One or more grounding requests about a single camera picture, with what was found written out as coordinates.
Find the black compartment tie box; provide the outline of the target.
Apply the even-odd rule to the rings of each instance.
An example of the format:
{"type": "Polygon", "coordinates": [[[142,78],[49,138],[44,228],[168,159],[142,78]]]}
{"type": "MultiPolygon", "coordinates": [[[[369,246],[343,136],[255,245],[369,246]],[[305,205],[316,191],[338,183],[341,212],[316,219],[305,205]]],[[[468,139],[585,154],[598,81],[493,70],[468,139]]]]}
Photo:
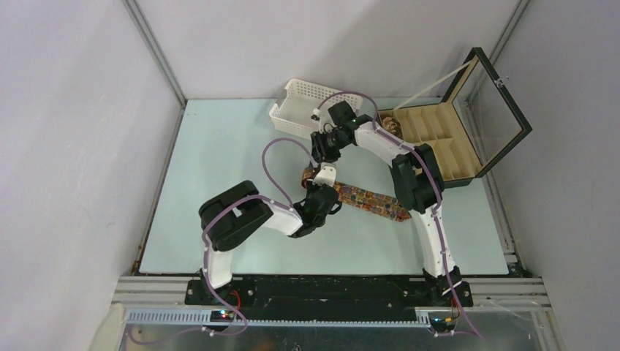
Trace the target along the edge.
{"type": "Polygon", "coordinates": [[[472,48],[447,79],[450,85],[439,102],[413,99],[383,109],[379,123],[381,116],[395,116],[403,140],[429,144],[445,186],[454,188],[484,177],[532,126],[482,48],[472,48]]]}

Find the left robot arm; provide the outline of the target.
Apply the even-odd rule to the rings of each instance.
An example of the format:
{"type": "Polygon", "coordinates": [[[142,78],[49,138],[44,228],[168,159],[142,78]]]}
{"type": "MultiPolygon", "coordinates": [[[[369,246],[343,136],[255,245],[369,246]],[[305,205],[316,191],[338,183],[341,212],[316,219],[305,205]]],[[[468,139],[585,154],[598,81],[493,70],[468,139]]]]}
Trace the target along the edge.
{"type": "Polygon", "coordinates": [[[198,211],[205,243],[203,295],[217,305],[228,301],[233,251],[259,229],[302,238],[341,207],[338,192],[326,184],[311,185],[303,200],[288,206],[261,195],[250,180],[206,201],[198,211]]]}

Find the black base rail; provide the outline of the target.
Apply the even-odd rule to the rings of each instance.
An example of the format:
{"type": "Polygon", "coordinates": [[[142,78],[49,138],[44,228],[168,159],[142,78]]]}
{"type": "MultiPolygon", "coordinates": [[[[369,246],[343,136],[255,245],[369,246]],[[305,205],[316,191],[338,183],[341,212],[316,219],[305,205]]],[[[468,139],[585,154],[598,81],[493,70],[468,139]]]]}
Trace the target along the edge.
{"type": "Polygon", "coordinates": [[[424,276],[236,274],[211,293],[202,276],[188,281],[184,303],[218,306],[219,298],[249,320],[290,322],[413,322],[418,308],[473,306],[469,283],[424,276]]]}

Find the rolled tie far compartment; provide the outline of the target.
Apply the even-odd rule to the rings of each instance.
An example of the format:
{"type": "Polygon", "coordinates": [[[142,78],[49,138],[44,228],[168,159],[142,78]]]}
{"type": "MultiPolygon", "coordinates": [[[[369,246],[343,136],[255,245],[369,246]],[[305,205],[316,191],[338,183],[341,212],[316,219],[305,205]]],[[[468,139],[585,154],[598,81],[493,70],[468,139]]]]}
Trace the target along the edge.
{"type": "Polygon", "coordinates": [[[395,116],[381,116],[380,123],[383,129],[398,139],[403,139],[401,125],[395,116]]]}

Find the colourful patterned tie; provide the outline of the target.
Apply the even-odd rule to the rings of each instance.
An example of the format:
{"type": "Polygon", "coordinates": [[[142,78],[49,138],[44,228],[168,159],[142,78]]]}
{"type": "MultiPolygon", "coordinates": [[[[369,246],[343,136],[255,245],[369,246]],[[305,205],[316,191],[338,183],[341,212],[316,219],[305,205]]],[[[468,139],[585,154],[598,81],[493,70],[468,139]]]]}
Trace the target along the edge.
{"type": "MultiPolygon", "coordinates": [[[[320,165],[307,167],[303,171],[301,185],[307,190],[312,184],[312,179],[320,165]]],[[[403,207],[396,198],[382,195],[376,192],[362,189],[357,186],[335,182],[333,188],[339,193],[339,199],[343,205],[375,214],[395,222],[405,222],[411,219],[411,214],[403,207]]]]}

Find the white perforated plastic basket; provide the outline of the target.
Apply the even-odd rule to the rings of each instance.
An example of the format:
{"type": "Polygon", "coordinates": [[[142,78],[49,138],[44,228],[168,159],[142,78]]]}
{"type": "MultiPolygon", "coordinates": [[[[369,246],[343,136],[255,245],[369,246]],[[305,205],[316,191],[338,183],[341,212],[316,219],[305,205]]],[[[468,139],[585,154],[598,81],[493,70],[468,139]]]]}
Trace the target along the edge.
{"type": "Polygon", "coordinates": [[[340,101],[346,101],[355,112],[363,104],[363,98],[358,95],[341,94],[334,88],[292,79],[268,115],[275,129],[308,140],[312,132],[318,132],[326,122],[332,122],[328,108],[340,101]],[[319,123],[310,119],[315,108],[322,112],[319,123]]]}

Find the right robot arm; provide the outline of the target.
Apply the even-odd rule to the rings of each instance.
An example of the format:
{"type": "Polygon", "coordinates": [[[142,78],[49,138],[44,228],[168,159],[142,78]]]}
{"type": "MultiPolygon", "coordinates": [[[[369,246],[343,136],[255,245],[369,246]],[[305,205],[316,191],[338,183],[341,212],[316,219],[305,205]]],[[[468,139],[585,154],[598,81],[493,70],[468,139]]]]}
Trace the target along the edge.
{"type": "Polygon", "coordinates": [[[329,107],[328,114],[328,129],[311,134],[313,159],[333,164],[342,149],[357,146],[387,163],[396,199],[412,215],[423,246],[423,273],[429,280],[426,298],[433,305],[445,305],[462,278],[447,244],[442,215],[445,185],[432,147],[397,138],[375,117],[357,115],[346,101],[329,107]]]}

